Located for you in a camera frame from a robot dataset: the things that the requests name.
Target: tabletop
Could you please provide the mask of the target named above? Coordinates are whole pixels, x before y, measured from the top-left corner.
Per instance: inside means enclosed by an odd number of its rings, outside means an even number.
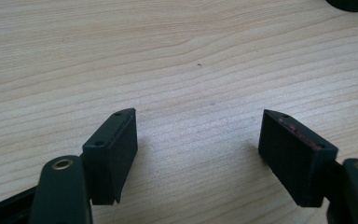
[[[358,158],[358,13],[323,0],[0,0],[0,201],[137,110],[94,223],[326,223],[257,153],[264,109]]]

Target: black object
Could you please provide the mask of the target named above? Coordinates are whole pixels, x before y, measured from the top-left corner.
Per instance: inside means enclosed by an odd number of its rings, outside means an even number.
[[[327,0],[327,2],[341,10],[358,12],[358,0]]]
[[[259,154],[302,207],[330,201],[329,223],[358,223],[358,159],[336,162],[338,149],[296,119],[265,110]]]
[[[93,204],[120,202],[138,150],[135,109],[113,114],[83,146],[83,154],[44,166],[39,185],[0,202],[0,223],[92,223]]]

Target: wood grain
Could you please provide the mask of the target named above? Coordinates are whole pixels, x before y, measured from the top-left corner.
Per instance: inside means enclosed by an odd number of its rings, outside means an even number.
[[[358,158],[358,13],[322,0],[0,0],[0,201],[137,109],[122,203],[94,223],[325,223],[257,154],[264,108]]]

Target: wooden table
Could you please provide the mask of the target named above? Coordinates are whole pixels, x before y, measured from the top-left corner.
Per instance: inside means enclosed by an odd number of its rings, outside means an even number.
[[[139,151],[94,223],[325,223],[257,154],[263,109],[358,158],[358,13],[323,0],[0,0],[0,201],[120,109]]]

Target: light wood surface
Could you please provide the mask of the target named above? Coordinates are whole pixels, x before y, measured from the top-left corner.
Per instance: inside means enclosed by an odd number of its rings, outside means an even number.
[[[137,109],[122,203],[94,223],[325,223],[257,154],[263,109],[358,158],[358,13],[323,0],[0,0],[0,201]]]

